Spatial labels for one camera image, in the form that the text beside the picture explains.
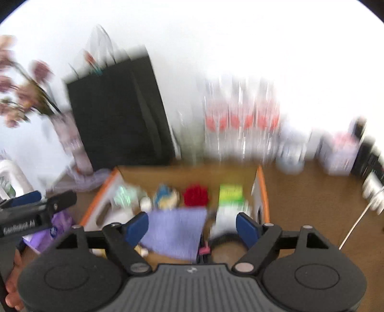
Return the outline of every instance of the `screw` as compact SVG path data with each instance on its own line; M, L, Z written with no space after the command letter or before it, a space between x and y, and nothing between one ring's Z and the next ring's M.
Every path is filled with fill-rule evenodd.
M149 265L142 262L137 262L131 265L131 271L134 273L145 273L149 271Z
M253 271L255 267L249 262L240 262L235 265L235 270L240 273L249 273Z

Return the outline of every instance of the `white wall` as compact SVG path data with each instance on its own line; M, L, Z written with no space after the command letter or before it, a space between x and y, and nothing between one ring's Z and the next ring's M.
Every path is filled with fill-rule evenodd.
M66 77L98 23L120 48L146 45L170 116L198 102L198 73L263 76L300 122L335 131L365 115L384 148L384 24L356 0L29 0L0 33L18 38L21 64L42 59ZM0 127L1 148L33 185L68 164L57 142L43 148L39 122Z

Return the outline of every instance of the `pink flower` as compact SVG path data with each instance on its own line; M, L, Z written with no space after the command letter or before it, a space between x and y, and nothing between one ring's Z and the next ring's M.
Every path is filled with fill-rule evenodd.
M15 41L14 36L2 35L0 36L0 49L8 48Z
M18 121L22 119L22 112L19 110L11 110L5 116L5 125L8 128L18 127Z
M11 52L9 50L0 50L0 71L12 64Z
M44 82L51 73L48 64L43 61L34 61L32 69L37 83Z
M17 128L19 127L19 123L16 120L10 119L5 120L5 125L7 128Z
M10 111L8 103L0 103L0 116L4 116Z
M32 83L19 87L16 94L18 97L18 103L24 108L25 111L28 111L33 106L36 107L39 104L37 88Z
M12 87L12 79L7 76L0 76L0 92L8 92Z

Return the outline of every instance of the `logo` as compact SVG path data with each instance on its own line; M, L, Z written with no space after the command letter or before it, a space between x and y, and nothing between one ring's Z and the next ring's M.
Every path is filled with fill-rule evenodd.
M190 267L190 268L187 269L187 272L193 274L193 273L197 272L197 268Z
M49 234L51 235L52 238L55 238L57 236L57 227L56 226L51 227Z
M10 227L5 227L3 230L3 233L4 235L10 235L10 234L19 233L21 231L31 229L35 226L36 226L35 221L30 220L29 222L27 221L24 223L14 224Z

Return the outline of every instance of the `black bag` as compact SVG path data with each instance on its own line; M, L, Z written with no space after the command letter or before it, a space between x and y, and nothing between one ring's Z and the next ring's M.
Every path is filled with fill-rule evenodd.
M94 171L167 165L174 147L148 53L67 84L73 115Z

